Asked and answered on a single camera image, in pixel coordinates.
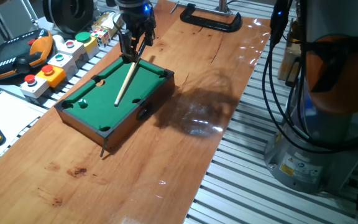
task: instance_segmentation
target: black cable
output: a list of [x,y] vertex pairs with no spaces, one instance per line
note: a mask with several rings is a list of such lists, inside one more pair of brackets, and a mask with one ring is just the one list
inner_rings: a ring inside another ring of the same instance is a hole
[[302,94],[303,94],[303,84],[304,84],[304,82],[305,82],[305,74],[301,73],[300,82],[299,82],[299,86],[298,86],[298,99],[296,101],[296,112],[298,113],[298,121],[299,121],[299,124],[301,126],[302,131],[307,136],[309,136],[310,139],[313,140],[313,138],[309,135],[307,129],[305,128],[305,125],[303,125],[302,117],[301,117],[301,97],[302,97]]
[[267,73],[267,67],[269,66],[269,64],[271,63],[272,61],[272,54],[273,54],[273,51],[270,50],[268,55],[267,55],[267,60],[266,60],[266,64],[265,64],[265,68],[264,68],[264,72],[263,72],[263,75],[262,75],[262,94],[264,96],[264,100],[265,100],[265,104],[266,104],[266,108],[267,108],[267,111],[274,123],[274,125],[277,127],[277,129],[280,131],[281,135],[292,145],[294,145],[295,147],[297,147],[298,149],[301,149],[305,152],[310,152],[310,153],[315,153],[315,154],[331,154],[331,153],[334,153],[332,151],[312,151],[310,149],[306,149],[306,148],[303,148],[299,145],[297,145],[297,143],[293,142],[285,133],[284,131],[281,129],[280,125],[277,123],[276,119],[274,118],[273,116],[273,113],[272,113],[272,110],[270,109],[270,105],[269,105],[269,102],[267,101],[267,96],[266,96],[266,89],[265,89],[265,82],[266,82],[266,73]]
[[295,41],[295,42],[289,41],[289,40],[285,37],[284,34],[283,34],[283,38],[284,38],[285,41],[287,41],[287,42],[289,42],[289,43],[292,43],[292,44],[300,44],[300,43],[301,43],[300,41]]
[[[277,30],[275,30],[273,32],[272,35],[275,35],[277,33]],[[293,126],[290,126],[289,127],[292,129],[292,131],[300,138],[302,138],[303,140],[305,140],[307,143],[310,143],[312,145],[315,145],[315,146],[318,146],[318,147],[322,147],[322,148],[328,148],[328,149],[338,149],[339,150],[335,150],[335,151],[327,151],[327,152],[318,152],[318,151],[311,151],[309,149],[305,149],[297,144],[295,144],[293,141],[291,141],[289,139],[289,137],[282,131],[282,129],[279,127],[278,123],[276,122],[276,120],[274,119],[273,117],[273,114],[271,112],[271,109],[270,109],[270,106],[269,106],[269,103],[267,101],[267,98],[266,98],[266,92],[265,92],[265,76],[266,76],[266,72],[267,72],[267,68],[269,68],[269,79],[270,79],[270,86],[271,86],[271,89],[272,89],[272,93],[273,93],[273,97],[275,98],[275,102],[280,110],[280,113],[282,114],[283,116],[283,119],[285,120],[285,122],[287,124],[291,124],[286,116],[286,114],[282,111],[281,109],[281,106],[279,105],[278,103],[278,100],[277,100],[277,96],[275,94],[275,90],[274,90],[274,85],[273,85],[273,81],[272,81],[272,51],[273,51],[273,48],[274,48],[274,45],[272,43],[270,43],[270,51],[269,51],[269,55],[268,55],[268,59],[267,59],[267,62],[266,62],[266,65],[265,65],[265,70],[264,70],[264,74],[263,74],[263,81],[262,81],[262,92],[263,92],[263,95],[264,95],[264,100],[265,100],[265,104],[267,106],[267,109],[268,109],[268,112],[269,112],[269,115],[270,117],[272,118],[273,122],[275,123],[276,127],[278,128],[278,130],[280,130],[281,134],[287,139],[288,142],[290,142],[291,144],[293,144],[294,146],[304,150],[304,151],[307,151],[307,152],[311,152],[311,153],[337,153],[337,152],[341,152],[341,151],[346,151],[346,150],[350,150],[350,149],[354,149],[356,147],[358,147],[358,142],[357,143],[352,143],[356,140],[358,140],[358,137],[350,140],[350,141],[347,141],[345,142],[344,144],[341,144],[341,145],[338,145],[338,144],[328,144],[328,143],[321,143],[321,142],[315,142],[315,141],[310,141],[308,138],[304,137],[302,134],[300,134]],[[302,68],[302,72],[305,71],[305,63],[303,63],[304,66],[301,66]]]
[[294,125],[293,121],[292,121],[292,118],[291,118],[291,111],[290,111],[290,109],[291,109],[291,99],[292,99],[292,95],[294,94],[294,89],[295,89],[295,85],[293,85],[291,87],[290,94],[289,94],[288,100],[287,100],[287,102],[288,102],[288,108],[287,108],[287,110],[288,110],[288,119],[291,122],[290,125]]
[[226,3],[226,5],[228,5],[230,3],[234,3],[234,2],[241,2],[241,1],[238,1],[238,0],[229,1],[228,3]]
[[310,150],[304,147],[299,146],[297,143],[293,142],[283,131],[283,129],[280,127],[280,125],[277,123],[276,119],[273,116],[272,110],[270,109],[270,105],[269,102],[267,101],[267,96],[266,96],[266,89],[265,89],[265,83],[266,83],[266,73],[267,73],[267,69],[269,68],[269,70],[272,69],[271,64],[272,64],[272,50],[269,51],[268,56],[267,56],[267,60],[266,60],[266,64],[265,64],[265,68],[264,68],[264,72],[262,75],[262,94],[264,96],[264,101],[266,104],[266,108],[267,111],[274,123],[274,125],[276,126],[276,128],[280,131],[280,133],[282,134],[282,136],[292,145],[294,145],[295,147],[297,147],[298,149],[301,149],[305,152],[310,152],[313,154],[334,154],[334,153],[338,153],[338,152],[344,152],[350,149],[355,149],[355,148],[348,148],[348,147],[343,147],[340,148],[338,150],[335,151],[314,151],[314,150]]

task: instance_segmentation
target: sticker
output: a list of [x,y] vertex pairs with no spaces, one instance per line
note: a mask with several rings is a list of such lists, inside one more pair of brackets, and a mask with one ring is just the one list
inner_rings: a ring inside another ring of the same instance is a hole
[[296,180],[314,184],[319,179],[322,166],[315,166],[285,153],[280,170]]

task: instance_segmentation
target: control box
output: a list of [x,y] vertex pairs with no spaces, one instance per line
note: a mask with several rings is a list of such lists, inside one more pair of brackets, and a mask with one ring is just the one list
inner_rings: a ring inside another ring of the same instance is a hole
[[90,33],[80,32],[75,35],[75,40],[84,44],[89,58],[93,58],[97,53],[99,53],[98,40],[96,40],[95,37],[91,37]]
[[20,90],[27,101],[42,105],[46,102],[48,97],[52,95],[46,79],[37,77],[35,75],[27,75],[24,78],[24,83],[20,85]]
[[68,40],[64,45],[59,46],[58,51],[59,53],[71,55],[78,68],[84,66],[90,59],[86,53],[84,44],[78,41]]
[[78,72],[78,68],[73,57],[67,54],[57,53],[48,61],[48,64],[62,68],[65,71],[67,80],[73,78],[73,76]]
[[62,68],[53,65],[42,67],[41,71],[36,76],[46,79],[48,85],[52,88],[55,88],[66,78],[65,71]]

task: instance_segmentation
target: metal cylinder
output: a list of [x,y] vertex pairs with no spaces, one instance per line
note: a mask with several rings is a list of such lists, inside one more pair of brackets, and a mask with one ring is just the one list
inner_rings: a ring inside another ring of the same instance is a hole
[[227,12],[226,0],[219,0],[219,6],[216,8],[219,12]]

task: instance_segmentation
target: wooden tabletop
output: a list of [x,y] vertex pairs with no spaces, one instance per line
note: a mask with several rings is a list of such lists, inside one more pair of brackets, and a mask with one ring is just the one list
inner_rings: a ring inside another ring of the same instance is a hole
[[[159,0],[157,39],[142,56],[175,72],[172,98],[104,158],[47,111],[0,158],[0,223],[182,223],[270,28],[251,18],[230,34],[196,27],[179,19],[182,7],[170,15],[173,5]],[[120,54],[114,47],[69,93]]]

